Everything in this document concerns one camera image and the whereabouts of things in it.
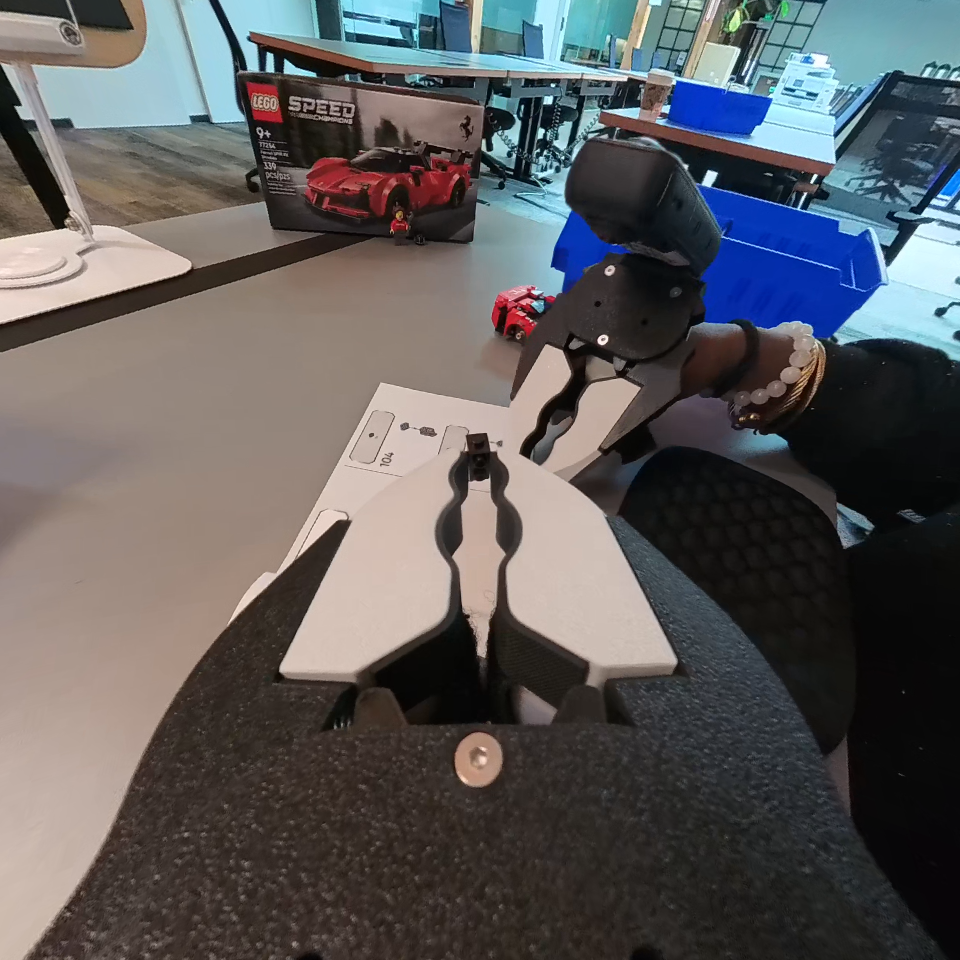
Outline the wood-edged office table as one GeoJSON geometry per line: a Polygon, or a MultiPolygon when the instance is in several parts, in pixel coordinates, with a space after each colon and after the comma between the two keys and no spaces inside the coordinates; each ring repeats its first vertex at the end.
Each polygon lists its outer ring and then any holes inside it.
{"type": "Polygon", "coordinates": [[[772,106],[750,134],[720,133],[643,118],[638,108],[601,111],[612,139],[648,138],[681,159],[691,176],[728,190],[752,181],[754,193],[796,209],[807,208],[836,162],[832,117],[809,117],[772,106]]]}

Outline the small blue plastic bin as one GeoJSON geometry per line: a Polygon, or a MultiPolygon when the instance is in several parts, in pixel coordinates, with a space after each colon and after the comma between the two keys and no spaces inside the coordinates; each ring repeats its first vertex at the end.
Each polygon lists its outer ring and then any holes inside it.
{"type": "Polygon", "coordinates": [[[667,118],[690,130],[749,138],[765,121],[769,97],[712,83],[677,78],[667,118]]]}

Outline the person's black clothing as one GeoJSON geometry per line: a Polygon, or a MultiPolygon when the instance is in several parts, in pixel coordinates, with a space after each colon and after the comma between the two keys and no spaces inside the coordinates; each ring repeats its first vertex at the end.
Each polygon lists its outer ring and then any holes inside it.
{"type": "Polygon", "coordinates": [[[874,533],[846,557],[853,821],[942,953],[958,958],[958,511],[874,533]]]}

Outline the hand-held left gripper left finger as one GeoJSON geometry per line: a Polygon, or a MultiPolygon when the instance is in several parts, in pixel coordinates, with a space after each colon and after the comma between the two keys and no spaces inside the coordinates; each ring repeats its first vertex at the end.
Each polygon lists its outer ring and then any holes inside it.
{"type": "Polygon", "coordinates": [[[469,475],[463,450],[443,450],[355,514],[282,659],[283,679],[367,681],[456,623],[453,554],[469,475]]]}

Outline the white lego instruction booklet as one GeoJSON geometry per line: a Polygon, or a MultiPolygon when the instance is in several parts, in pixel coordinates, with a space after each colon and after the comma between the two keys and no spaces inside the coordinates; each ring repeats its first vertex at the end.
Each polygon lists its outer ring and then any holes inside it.
{"type": "MultiPolygon", "coordinates": [[[[387,383],[376,389],[318,501],[280,565],[288,570],[334,522],[351,521],[374,496],[444,450],[462,450],[468,434],[486,433],[494,453],[511,453],[510,410],[387,383]]],[[[463,540],[453,554],[462,607],[485,622],[497,601],[503,552],[490,482],[469,483],[462,503],[463,540]]]]}

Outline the red lego car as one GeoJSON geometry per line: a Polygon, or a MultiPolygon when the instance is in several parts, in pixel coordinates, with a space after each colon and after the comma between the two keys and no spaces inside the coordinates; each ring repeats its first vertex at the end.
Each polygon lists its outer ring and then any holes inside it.
{"type": "Polygon", "coordinates": [[[504,339],[525,343],[555,300],[554,294],[546,294],[534,284],[514,286],[499,293],[491,311],[495,333],[504,339]]]}

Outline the white printer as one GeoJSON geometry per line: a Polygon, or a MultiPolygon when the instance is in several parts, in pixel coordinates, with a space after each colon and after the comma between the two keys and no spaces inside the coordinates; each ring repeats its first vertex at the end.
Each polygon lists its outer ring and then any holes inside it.
{"type": "Polygon", "coordinates": [[[816,114],[829,114],[839,83],[829,56],[792,53],[777,79],[774,104],[816,114]]]}

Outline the green potted plant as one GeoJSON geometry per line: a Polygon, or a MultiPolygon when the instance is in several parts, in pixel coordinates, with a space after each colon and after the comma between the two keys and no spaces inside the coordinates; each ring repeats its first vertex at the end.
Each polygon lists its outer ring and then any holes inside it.
{"type": "Polygon", "coordinates": [[[789,10],[789,1],[725,2],[719,36],[725,43],[742,45],[746,42],[745,31],[754,30],[762,22],[786,15],[789,10]]]}

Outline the black wood-rimmed board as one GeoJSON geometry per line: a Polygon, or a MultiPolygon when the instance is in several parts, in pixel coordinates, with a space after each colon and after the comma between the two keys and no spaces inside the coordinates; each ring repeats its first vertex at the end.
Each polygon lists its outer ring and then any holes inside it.
{"type": "Polygon", "coordinates": [[[1,61],[12,66],[116,69],[146,45],[141,1],[3,1],[1,61]]]}

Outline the large blue plastic bin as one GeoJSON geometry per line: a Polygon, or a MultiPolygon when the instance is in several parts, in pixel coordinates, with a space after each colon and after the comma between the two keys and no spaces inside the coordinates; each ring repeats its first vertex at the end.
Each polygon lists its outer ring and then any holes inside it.
{"type": "MultiPolygon", "coordinates": [[[[829,217],[699,189],[723,235],[702,278],[701,322],[744,320],[758,329],[798,322],[825,340],[887,283],[882,248],[870,228],[848,234],[829,217]]],[[[597,238],[570,210],[551,259],[563,275],[561,292],[610,252],[621,248],[597,238]]]]}

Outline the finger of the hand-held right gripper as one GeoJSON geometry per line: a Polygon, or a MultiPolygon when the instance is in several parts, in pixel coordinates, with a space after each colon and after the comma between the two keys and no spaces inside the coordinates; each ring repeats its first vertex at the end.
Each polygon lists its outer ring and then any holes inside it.
{"type": "Polygon", "coordinates": [[[635,384],[626,377],[591,381],[579,394],[570,426],[535,462],[571,482],[660,412],[661,399],[650,385],[635,384]]]}
{"type": "Polygon", "coordinates": [[[573,350],[551,343],[542,346],[525,379],[514,387],[510,399],[510,451],[528,460],[546,436],[555,411],[572,402],[572,417],[565,433],[555,438],[547,462],[592,462],[594,460],[594,385],[586,378],[588,346],[582,340],[569,342],[573,350]]]}

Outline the white desk stand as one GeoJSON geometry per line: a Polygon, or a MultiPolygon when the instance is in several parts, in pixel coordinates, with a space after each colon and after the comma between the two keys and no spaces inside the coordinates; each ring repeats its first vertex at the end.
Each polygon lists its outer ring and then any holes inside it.
{"type": "Polygon", "coordinates": [[[2,93],[2,135],[55,225],[45,232],[2,239],[3,327],[101,301],[186,275],[191,262],[111,225],[95,225],[79,192],[42,99],[39,66],[11,65],[43,148],[21,119],[15,98],[2,93]]]}

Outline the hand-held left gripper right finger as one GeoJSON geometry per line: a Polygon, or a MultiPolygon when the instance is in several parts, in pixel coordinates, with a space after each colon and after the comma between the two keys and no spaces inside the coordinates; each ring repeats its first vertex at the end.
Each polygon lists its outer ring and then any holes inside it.
{"type": "Polygon", "coordinates": [[[495,673],[515,688],[673,674],[677,654],[603,510],[516,454],[491,454],[488,479],[503,552],[488,633],[495,673]]]}

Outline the lego set box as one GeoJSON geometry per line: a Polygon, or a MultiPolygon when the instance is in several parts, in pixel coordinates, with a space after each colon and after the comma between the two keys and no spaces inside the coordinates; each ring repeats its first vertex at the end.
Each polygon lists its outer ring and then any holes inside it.
{"type": "Polygon", "coordinates": [[[413,239],[474,240],[484,107],[419,88],[243,71],[237,87],[270,226],[390,235],[395,205],[413,239]]]}

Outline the person's right forearm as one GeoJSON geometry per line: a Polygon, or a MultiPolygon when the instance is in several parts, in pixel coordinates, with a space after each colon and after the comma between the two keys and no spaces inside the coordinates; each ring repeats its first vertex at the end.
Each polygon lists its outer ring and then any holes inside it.
{"type": "Polygon", "coordinates": [[[874,525],[958,507],[959,364],[916,342],[825,346],[822,379],[774,423],[794,458],[874,525]]]}

